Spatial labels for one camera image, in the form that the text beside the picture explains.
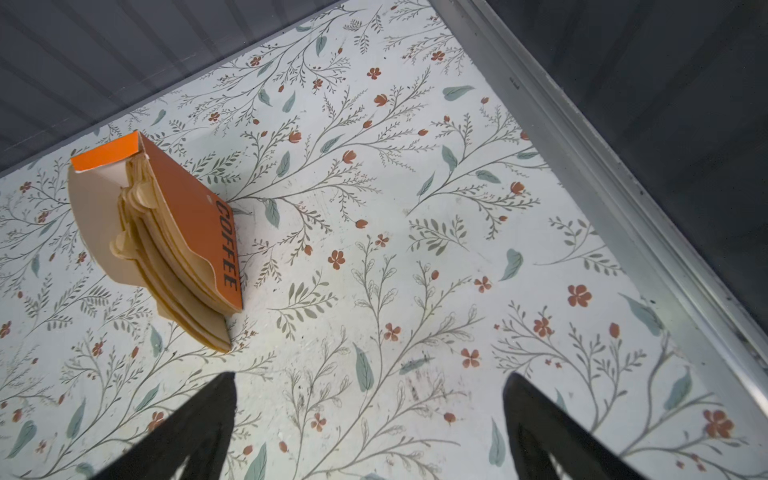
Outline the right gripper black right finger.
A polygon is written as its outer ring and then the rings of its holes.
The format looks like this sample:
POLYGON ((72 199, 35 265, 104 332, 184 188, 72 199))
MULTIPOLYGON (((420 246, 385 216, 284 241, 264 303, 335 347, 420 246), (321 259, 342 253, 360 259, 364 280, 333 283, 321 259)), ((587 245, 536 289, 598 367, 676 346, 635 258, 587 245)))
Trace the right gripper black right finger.
POLYGON ((520 479, 556 479, 556 466, 572 479, 642 477, 518 373, 506 380, 503 407, 520 479))

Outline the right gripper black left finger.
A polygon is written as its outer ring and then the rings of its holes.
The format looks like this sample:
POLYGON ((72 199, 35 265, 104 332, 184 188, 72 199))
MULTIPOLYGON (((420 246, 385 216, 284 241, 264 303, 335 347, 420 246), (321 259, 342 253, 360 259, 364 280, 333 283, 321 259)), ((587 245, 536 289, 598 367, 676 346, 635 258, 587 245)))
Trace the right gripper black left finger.
POLYGON ((235 374, 218 374, 96 479, 221 477, 235 424, 235 374))

